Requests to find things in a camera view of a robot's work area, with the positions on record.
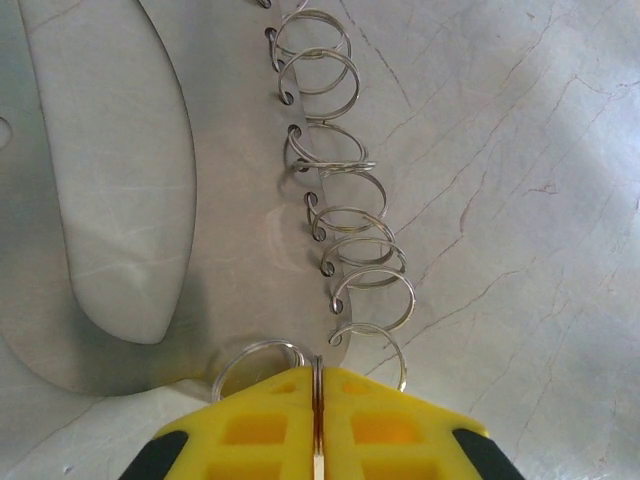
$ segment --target white marble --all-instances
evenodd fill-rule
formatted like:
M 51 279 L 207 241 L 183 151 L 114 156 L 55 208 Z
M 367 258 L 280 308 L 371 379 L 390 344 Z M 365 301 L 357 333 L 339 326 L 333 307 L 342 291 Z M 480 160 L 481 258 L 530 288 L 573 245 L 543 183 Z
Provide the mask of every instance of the white marble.
M 379 162 L 411 261 L 419 301 L 397 333 L 407 391 L 484 422 L 528 479 L 637 478 L 637 2 L 312 3 L 352 34 L 364 89 L 339 123 Z M 351 298 L 357 320 L 380 323 L 405 300 L 400 287 Z M 355 338 L 345 365 L 393 384 L 384 347 Z M 0 475 L 12 480 L 115 479 L 206 398 L 183 382 L 90 399 L 2 361 Z

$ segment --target yellow tool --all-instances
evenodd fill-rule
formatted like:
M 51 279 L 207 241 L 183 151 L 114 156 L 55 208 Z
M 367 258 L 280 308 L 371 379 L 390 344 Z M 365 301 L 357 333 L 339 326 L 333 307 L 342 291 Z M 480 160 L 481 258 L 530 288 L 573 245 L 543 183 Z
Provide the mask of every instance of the yellow tool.
M 312 364 L 165 426 L 121 480 L 524 480 L 475 420 Z

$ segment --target metal ring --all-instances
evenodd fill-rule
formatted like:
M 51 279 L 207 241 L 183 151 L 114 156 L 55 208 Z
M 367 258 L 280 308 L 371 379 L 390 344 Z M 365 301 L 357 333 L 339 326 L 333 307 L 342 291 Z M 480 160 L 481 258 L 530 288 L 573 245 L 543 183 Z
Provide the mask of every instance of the metal ring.
M 400 273 L 405 273 L 407 271 L 407 257 L 405 253 L 402 251 L 402 249 L 395 242 L 391 242 L 383 238 L 371 238 L 371 237 L 344 237 L 344 238 L 341 238 L 340 240 L 337 240 L 330 247 L 325 249 L 324 253 L 322 254 L 322 259 L 320 260 L 320 271 L 325 276 L 331 276 L 329 275 L 330 269 L 328 267 L 329 256 L 339 248 L 345 247 L 353 243 L 375 243 L 378 245 L 384 245 L 389 247 L 389 252 L 387 252 L 386 254 L 378 258 L 374 258 L 371 260 L 364 260 L 364 259 L 354 260 L 344 255 L 338 255 L 340 260 L 342 260 L 342 262 L 347 263 L 349 265 L 353 265 L 354 267 L 381 265 L 386 263 L 389 260 L 389 258 L 393 255 L 393 252 L 395 251 L 401 264 L 400 269 L 398 271 Z M 386 287 L 388 285 L 392 285 L 398 280 L 399 278 L 397 276 L 391 275 L 389 278 L 385 280 L 379 280 L 377 282 L 350 283 L 349 288 L 356 289 L 356 290 L 369 290 L 372 288 L 380 288 L 380 287 Z
M 396 270 L 395 268 L 387 267 L 385 265 L 372 265 L 368 267 L 356 268 L 355 270 L 346 274 L 342 278 L 342 280 L 340 280 L 340 283 L 338 283 L 335 286 L 333 292 L 331 293 L 331 311 L 335 314 L 340 313 L 341 308 L 339 304 L 342 301 L 339 299 L 339 296 L 342 290 L 345 287 L 349 286 L 349 282 L 351 282 L 351 280 L 357 277 L 361 277 L 362 275 L 365 275 L 367 273 L 375 273 L 375 272 L 388 273 L 389 275 L 398 277 L 400 280 L 402 280 L 402 282 L 407 286 L 407 289 L 409 290 L 409 305 L 407 306 L 407 309 L 405 310 L 405 312 L 402 314 L 402 316 L 398 320 L 393 322 L 391 325 L 384 327 L 384 330 L 386 330 L 387 332 L 393 332 L 394 330 L 397 330 L 398 328 L 402 327 L 405 323 L 407 323 L 407 320 L 409 320 L 409 318 L 411 317 L 411 314 L 413 313 L 413 310 L 415 309 L 415 306 L 416 306 L 416 292 L 413 288 L 413 285 L 411 285 L 411 282 L 405 276 L 404 273 L 400 272 L 399 270 Z
M 305 114 L 307 120 L 316 120 L 316 121 L 333 120 L 335 118 L 341 117 L 342 115 L 347 113 L 349 110 L 351 110 L 351 108 L 358 101 L 358 97 L 360 96 L 360 74 L 358 73 L 358 69 L 356 68 L 355 64 L 351 61 L 350 58 L 344 56 L 341 53 L 336 52 L 335 50 L 331 50 L 329 48 L 317 48 L 317 47 L 307 48 L 306 50 L 302 50 L 298 54 L 291 57 L 291 59 L 287 63 L 285 63 L 284 67 L 280 68 L 278 66 L 280 70 L 280 73 L 278 74 L 278 92 L 280 93 L 280 98 L 286 99 L 286 92 L 284 90 L 283 80 L 284 80 L 285 74 L 287 73 L 287 70 L 291 68 L 291 65 L 293 65 L 296 62 L 296 60 L 299 60 L 305 56 L 308 58 L 310 57 L 331 58 L 333 60 L 338 60 L 345 66 L 347 70 L 351 72 L 356 84 L 353 95 L 351 96 L 349 101 L 345 103 L 342 107 L 327 113 L 307 113 Z M 317 91 L 313 91 L 314 93 L 310 93 L 309 90 L 304 90 L 302 88 L 299 88 L 298 90 L 300 91 L 300 93 L 304 93 L 307 95 L 313 95 L 313 94 L 317 95 L 317 94 L 325 93 L 329 90 L 332 90 L 333 88 L 335 88 L 335 85 L 331 88 L 323 87 L 321 89 L 317 89 Z
M 260 350 L 264 350 L 269 347 L 286 347 L 293 352 L 293 364 L 291 368 L 301 367 L 305 364 L 305 358 L 302 352 L 298 347 L 296 347 L 293 343 L 288 340 L 282 340 L 279 338 L 273 338 L 270 340 L 264 340 L 262 342 L 255 342 L 251 345 L 247 346 L 242 352 L 240 352 L 233 360 L 227 363 L 224 368 L 220 371 L 218 376 L 216 377 L 213 385 L 211 387 L 211 402 L 219 402 L 222 399 L 222 387 L 224 386 L 225 381 L 227 380 L 227 375 L 231 371 L 233 367 L 235 367 L 240 361 L 244 360 L 245 357 L 256 353 Z
M 352 172 L 352 173 L 364 174 L 365 172 Z M 369 212 L 361 208 L 349 207 L 346 205 L 327 207 L 324 210 L 316 213 L 315 207 L 311 204 L 309 196 L 306 196 L 306 199 L 307 199 L 306 203 L 307 203 L 307 214 L 308 214 L 307 219 L 310 219 L 313 216 L 313 220 L 311 220 L 310 225 L 311 225 L 311 235 L 313 235 L 314 238 L 317 236 L 316 234 L 318 232 L 319 224 L 322 223 L 323 225 L 330 228 L 334 232 L 346 233 L 348 235 L 366 232 L 371 227 L 377 227 L 382 233 L 385 234 L 385 236 L 389 239 L 389 241 L 395 242 L 395 236 L 393 235 L 393 232 L 387 226 L 387 224 L 385 224 L 380 220 L 380 216 L 375 217 L 371 215 Z M 327 220 L 325 218 L 329 213 L 332 213 L 332 212 L 358 213 L 362 216 L 362 218 L 367 220 L 367 223 L 365 223 L 364 225 L 358 225 L 358 226 L 341 225 L 338 223 L 333 223 L 332 221 Z
M 331 335 L 331 337 L 329 338 L 329 344 L 333 346 L 339 345 L 340 341 L 342 340 L 342 335 L 349 330 L 351 330 L 356 335 L 375 335 L 376 334 L 371 332 L 364 333 L 362 329 L 373 330 L 376 333 L 379 333 L 385 336 L 387 340 L 389 340 L 389 343 L 393 345 L 393 348 L 395 348 L 396 353 L 398 355 L 398 360 L 400 361 L 400 381 L 398 382 L 397 388 L 399 391 L 404 392 L 404 389 L 407 386 L 407 362 L 404 358 L 404 354 L 402 353 L 402 350 L 400 349 L 400 346 L 398 345 L 398 343 L 384 328 L 374 325 L 372 323 L 350 323 L 349 325 L 346 325 L 336 330 L 333 333 L 333 335 Z
M 366 171 L 366 170 L 371 170 L 373 167 L 376 166 L 375 162 L 365 162 L 365 160 L 369 157 L 369 151 L 367 150 L 367 147 L 365 147 L 364 144 L 360 140 L 358 140 L 358 138 L 356 138 L 354 135 L 349 133 L 344 128 L 338 125 L 335 125 L 333 123 L 318 123 L 318 122 L 309 122 L 307 127 L 310 130 L 313 128 L 321 128 L 321 129 L 323 128 L 326 130 L 331 130 L 333 132 L 339 133 L 353 140 L 353 142 L 358 147 L 358 150 L 360 151 L 360 158 L 358 160 L 326 162 L 325 159 L 323 159 L 322 157 L 319 157 L 313 152 L 310 152 L 309 150 L 307 150 L 305 146 L 302 145 L 298 140 L 300 138 L 300 135 L 296 134 L 295 130 L 291 130 L 289 131 L 289 134 L 287 136 L 289 145 L 291 145 L 291 148 L 296 154 L 302 157 L 302 160 L 307 161 L 307 162 L 304 162 L 304 161 L 301 162 L 300 160 L 298 160 L 294 162 L 293 166 L 295 168 L 300 169 L 300 168 L 315 167 L 319 169 L 332 169 L 332 170 L 352 169 L 353 171 Z
M 278 62 L 277 51 L 278 50 L 280 50 L 287 57 L 293 57 L 293 56 L 295 56 L 295 55 L 297 55 L 299 53 L 299 52 L 296 52 L 295 50 L 290 50 L 290 49 L 288 49 L 286 47 L 283 47 L 282 45 L 280 45 L 278 43 L 278 40 L 280 39 L 281 32 L 284 31 L 284 29 L 287 27 L 287 25 L 289 25 L 291 22 L 294 22 L 295 20 L 316 20 L 316 21 L 319 21 L 319 22 L 322 22 L 322 23 L 326 23 L 327 25 L 330 25 L 333 28 L 335 28 L 338 31 L 338 33 L 340 34 L 340 41 L 335 46 L 329 47 L 329 48 L 331 48 L 331 50 L 339 51 L 344 45 L 346 45 L 346 47 L 347 47 L 347 56 L 349 58 L 351 58 L 351 54 L 352 54 L 351 38 L 349 38 L 349 35 L 347 34 L 347 31 L 344 28 L 344 26 L 342 25 L 342 23 L 340 23 L 337 18 L 335 18 L 333 15 L 328 14 L 327 12 L 324 12 L 322 10 L 318 10 L 318 9 L 315 9 L 315 8 L 304 9 L 305 6 L 306 6 L 306 1 L 302 3 L 302 7 L 300 7 L 300 5 L 298 5 L 296 10 L 294 10 L 290 14 L 283 15 L 283 17 L 282 17 L 282 25 L 280 26 L 280 28 L 276 32 L 276 35 L 274 37 L 274 42 L 270 46 L 271 63 L 272 63 L 273 68 L 274 68 L 274 70 L 276 72 L 280 71 L 279 66 L 277 64 L 277 62 Z M 314 55 L 305 55 L 304 56 L 305 60 L 314 60 L 316 58 L 318 58 L 318 57 L 314 56 Z M 338 78 L 333 83 L 331 83 L 331 87 L 328 88 L 325 91 L 321 92 L 321 91 L 318 90 L 315 93 L 312 93 L 313 91 L 306 91 L 304 93 L 306 93 L 308 95 L 318 95 L 318 94 L 325 93 L 325 92 L 328 92 L 330 90 L 333 90 L 344 79 L 346 74 L 347 74 L 346 70 L 343 70 L 342 73 L 338 76 Z

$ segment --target metal plate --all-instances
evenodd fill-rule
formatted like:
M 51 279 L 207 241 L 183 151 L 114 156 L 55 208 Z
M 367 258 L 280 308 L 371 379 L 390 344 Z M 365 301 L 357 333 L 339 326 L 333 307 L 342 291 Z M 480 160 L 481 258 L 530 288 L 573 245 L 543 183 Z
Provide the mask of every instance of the metal plate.
M 284 175 L 287 128 L 304 117 L 299 103 L 287 107 L 276 95 L 264 30 L 277 27 L 279 9 L 171 0 L 145 1 L 144 9 L 181 84 L 197 164 L 193 249 L 167 335 L 157 345 L 118 340 L 73 297 L 36 79 L 17 1 L 9 0 L 0 5 L 0 117 L 12 130 L 0 150 L 5 339 L 44 379 L 98 395 L 210 379 L 248 342 L 271 337 L 338 364 L 348 338 L 336 348 L 327 339 L 349 321 L 350 307 L 330 312 L 319 245 L 305 225 L 309 185 Z M 294 78 L 287 88 L 297 95 Z M 309 179 L 321 193 L 318 178 Z

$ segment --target wire coil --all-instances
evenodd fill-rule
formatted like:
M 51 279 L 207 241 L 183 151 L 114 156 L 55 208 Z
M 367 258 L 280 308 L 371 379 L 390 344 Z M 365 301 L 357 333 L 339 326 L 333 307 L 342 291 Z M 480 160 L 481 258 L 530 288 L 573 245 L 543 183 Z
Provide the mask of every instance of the wire coil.
M 256 0 L 257 3 L 264 8 L 271 7 L 271 0 Z M 405 312 L 400 318 L 386 326 L 378 326 L 371 323 L 350 323 L 336 330 L 328 342 L 332 346 L 337 346 L 342 341 L 342 335 L 351 331 L 357 335 L 363 336 L 383 336 L 396 350 L 400 362 L 400 381 L 398 389 L 403 391 L 406 386 L 407 366 L 404 355 L 395 341 L 391 332 L 401 328 L 411 317 L 415 304 L 415 289 L 406 275 L 407 257 L 404 251 L 396 243 L 395 235 L 389 226 L 384 223 L 383 219 L 387 213 L 387 192 L 371 173 L 375 167 L 375 162 L 368 160 L 369 152 L 366 146 L 355 135 L 351 134 L 345 128 L 331 123 L 345 113 L 350 111 L 356 104 L 361 90 L 360 73 L 352 60 L 351 39 L 344 26 L 334 16 L 318 9 L 306 8 L 308 0 L 302 0 L 296 9 L 282 16 L 280 28 L 268 28 L 265 33 L 269 40 L 269 52 L 271 56 L 271 64 L 273 69 L 278 73 L 277 88 L 280 101 L 285 105 L 293 104 L 293 95 L 284 88 L 284 78 L 286 73 L 294 67 L 299 61 L 313 61 L 321 59 L 332 59 L 343 65 L 340 74 L 335 80 L 329 84 L 319 88 L 304 88 L 299 86 L 298 90 L 301 95 L 323 95 L 334 90 L 348 74 L 354 79 L 355 88 L 348 101 L 337 108 L 328 112 L 305 113 L 307 125 L 309 129 L 324 129 L 342 135 L 351 140 L 359 151 L 359 157 L 352 160 L 334 160 L 325 159 L 310 151 L 300 142 L 302 130 L 297 125 L 291 125 L 287 133 L 287 145 L 298 155 L 298 159 L 293 162 L 291 168 L 297 172 L 306 172 L 310 169 L 318 170 L 320 177 L 326 179 L 333 175 L 355 175 L 359 178 L 371 183 L 382 197 L 382 209 L 377 214 L 372 214 L 361 208 L 348 205 L 329 206 L 320 211 L 316 208 L 318 205 L 318 196 L 314 192 L 307 192 L 304 196 L 304 203 L 307 207 L 307 222 L 309 224 L 311 236 L 317 242 L 324 242 L 327 239 L 326 229 L 333 231 L 338 238 L 324 249 L 324 253 L 320 260 L 320 273 L 326 277 L 332 277 L 336 273 L 336 268 L 331 262 L 332 257 L 337 257 L 346 265 L 354 267 L 353 270 L 346 273 L 333 287 L 331 291 L 331 301 L 329 308 L 334 314 L 339 314 L 343 310 L 343 302 L 340 299 L 341 293 L 345 290 L 372 290 L 388 287 L 400 281 L 409 293 L 409 302 Z M 292 50 L 280 43 L 282 33 L 286 28 L 297 20 L 313 20 L 321 22 L 333 27 L 340 36 L 340 41 L 332 47 L 311 47 L 300 51 Z M 338 223 L 331 219 L 331 214 L 335 213 L 351 213 L 361 217 L 362 222 L 359 224 Z M 365 235 L 370 230 L 378 230 L 384 238 Z M 379 245 L 386 252 L 381 252 L 380 256 L 372 259 L 353 258 L 342 253 L 340 250 L 347 246 L 353 245 Z M 397 258 L 400 267 L 394 268 L 387 263 Z M 369 274 L 384 274 L 382 280 L 364 281 L 361 277 Z M 220 391 L 227 377 L 227 374 L 246 356 L 270 346 L 284 346 L 294 353 L 293 366 L 304 365 L 304 355 L 293 344 L 286 340 L 274 339 L 257 342 L 247 346 L 236 358 L 229 362 L 222 372 L 218 375 L 213 386 L 214 401 L 220 399 Z
M 300 51 L 294 51 L 281 45 L 279 40 L 282 32 L 288 25 L 296 20 L 315 20 L 328 24 L 338 32 L 340 35 L 340 42 L 335 47 L 331 48 L 312 47 Z M 383 206 L 381 211 L 375 215 L 360 208 L 347 205 L 330 206 L 318 211 L 316 209 L 318 197 L 313 192 L 308 192 L 305 195 L 304 202 L 307 206 L 307 220 L 309 222 L 311 235 L 316 241 L 322 242 L 326 239 L 327 235 L 325 228 L 332 230 L 337 235 L 341 235 L 341 238 L 338 238 L 325 248 L 319 265 L 321 273 L 327 277 L 335 274 L 336 269 L 329 260 L 332 255 L 337 255 L 343 263 L 355 267 L 354 270 L 347 273 L 334 287 L 331 294 L 331 311 L 336 314 L 342 311 L 342 302 L 339 299 L 339 296 L 345 288 L 350 290 L 370 290 L 387 287 L 400 280 L 404 283 L 409 292 L 409 304 L 404 314 L 397 321 L 383 327 L 383 330 L 387 333 L 392 332 L 400 328 L 407 322 L 407 320 L 409 320 L 409 317 L 415 308 L 415 290 L 406 276 L 407 258 L 405 253 L 396 243 L 393 232 L 383 221 L 388 208 L 387 193 L 384 186 L 378 181 L 378 179 L 368 173 L 375 166 L 375 162 L 368 160 L 369 154 L 367 148 L 355 135 L 349 133 L 345 128 L 329 122 L 329 120 L 341 117 L 351 110 L 360 93 L 360 74 L 351 59 L 352 48 L 349 35 L 342 24 L 332 15 L 317 9 L 297 9 L 293 13 L 285 16 L 281 27 L 273 34 L 270 41 L 270 52 L 271 63 L 274 69 L 278 72 L 278 91 L 280 99 L 286 105 L 290 105 L 291 103 L 286 99 L 286 92 L 283 87 L 283 78 L 287 70 L 299 60 L 311 61 L 330 58 L 338 60 L 344 65 L 344 69 L 340 75 L 338 75 L 336 80 L 325 87 L 314 90 L 300 88 L 299 91 L 302 95 L 321 95 L 328 93 L 336 88 L 349 72 L 354 77 L 355 91 L 347 103 L 342 107 L 324 114 L 306 113 L 305 116 L 309 129 L 326 129 L 343 135 L 353 141 L 360 152 L 358 159 L 343 161 L 323 159 L 321 156 L 309 151 L 309 149 L 305 148 L 301 144 L 299 139 L 302 132 L 299 128 L 289 129 L 287 142 L 292 150 L 300 157 L 293 163 L 292 168 L 298 171 L 306 171 L 310 168 L 315 168 L 319 170 L 320 176 L 323 179 L 331 175 L 356 175 L 373 184 L 380 192 L 383 200 Z M 362 218 L 362 223 L 358 225 L 336 223 L 331 219 L 331 214 L 338 212 L 355 213 Z M 381 239 L 362 235 L 370 229 L 380 230 L 385 238 Z M 343 247 L 354 244 L 378 244 L 383 248 L 386 248 L 387 252 L 382 254 L 379 258 L 374 259 L 355 259 L 340 252 L 340 249 Z M 399 269 L 386 265 L 393 257 L 397 257 L 400 261 L 401 266 Z M 387 277 L 379 281 L 355 281 L 356 279 L 371 273 L 383 273 L 386 274 Z M 355 328 L 353 329 L 353 332 L 362 335 L 380 334 L 380 332 L 375 329 Z

